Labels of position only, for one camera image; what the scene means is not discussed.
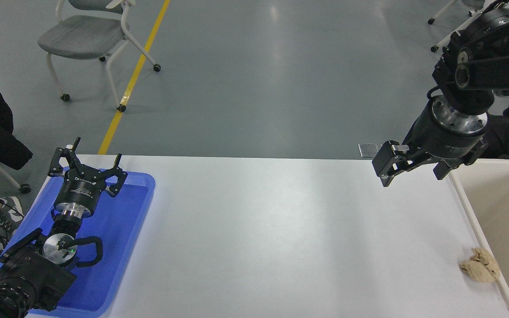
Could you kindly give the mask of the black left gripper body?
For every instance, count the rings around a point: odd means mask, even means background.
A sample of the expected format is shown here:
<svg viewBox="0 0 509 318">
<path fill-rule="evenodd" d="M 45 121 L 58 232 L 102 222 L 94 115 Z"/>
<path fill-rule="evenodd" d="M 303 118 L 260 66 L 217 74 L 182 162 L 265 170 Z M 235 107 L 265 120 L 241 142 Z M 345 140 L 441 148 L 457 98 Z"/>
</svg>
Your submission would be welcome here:
<svg viewBox="0 0 509 318">
<path fill-rule="evenodd" d="M 101 192 L 106 183 L 103 171 L 83 166 L 82 173 L 71 168 L 63 176 L 64 182 L 57 196 L 57 210 L 64 211 L 69 207 L 83 207 L 87 212 L 96 210 Z"/>
</svg>

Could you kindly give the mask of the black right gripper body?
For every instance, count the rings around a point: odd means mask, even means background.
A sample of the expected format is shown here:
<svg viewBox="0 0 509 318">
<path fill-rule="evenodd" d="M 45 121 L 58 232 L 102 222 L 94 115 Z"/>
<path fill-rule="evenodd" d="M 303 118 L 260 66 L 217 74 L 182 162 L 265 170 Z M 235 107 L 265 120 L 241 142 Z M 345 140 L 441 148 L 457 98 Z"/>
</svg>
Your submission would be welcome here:
<svg viewBox="0 0 509 318">
<path fill-rule="evenodd" d="M 465 156 L 487 131 L 487 114 L 468 115 L 446 105 L 427 105 L 407 135 L 407 155 L 420 161 Z"/>
</svg>

